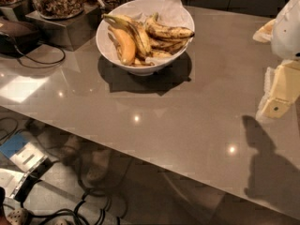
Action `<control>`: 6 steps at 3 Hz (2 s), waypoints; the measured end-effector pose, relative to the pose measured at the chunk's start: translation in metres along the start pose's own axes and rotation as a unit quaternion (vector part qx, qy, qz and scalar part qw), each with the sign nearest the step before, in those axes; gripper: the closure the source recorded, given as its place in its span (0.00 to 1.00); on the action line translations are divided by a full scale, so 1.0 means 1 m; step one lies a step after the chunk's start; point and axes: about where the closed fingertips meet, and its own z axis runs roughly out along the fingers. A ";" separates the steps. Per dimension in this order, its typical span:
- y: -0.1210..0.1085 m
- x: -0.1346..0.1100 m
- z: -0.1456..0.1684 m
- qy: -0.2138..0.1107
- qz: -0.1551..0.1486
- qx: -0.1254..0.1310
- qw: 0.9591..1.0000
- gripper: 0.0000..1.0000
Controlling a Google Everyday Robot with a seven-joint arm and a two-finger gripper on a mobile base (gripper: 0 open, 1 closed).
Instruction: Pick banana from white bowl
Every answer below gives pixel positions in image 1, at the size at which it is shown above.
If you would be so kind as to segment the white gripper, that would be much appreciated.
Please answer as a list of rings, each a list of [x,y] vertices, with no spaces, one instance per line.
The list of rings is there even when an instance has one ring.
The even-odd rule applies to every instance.
[[[257,119],[282,117],[300,97],[300,0],[289,0],[273,19],[257,30],[253,37],[269,42],[274,54],[283,60],[264,75],[264,95],[258,106]]]

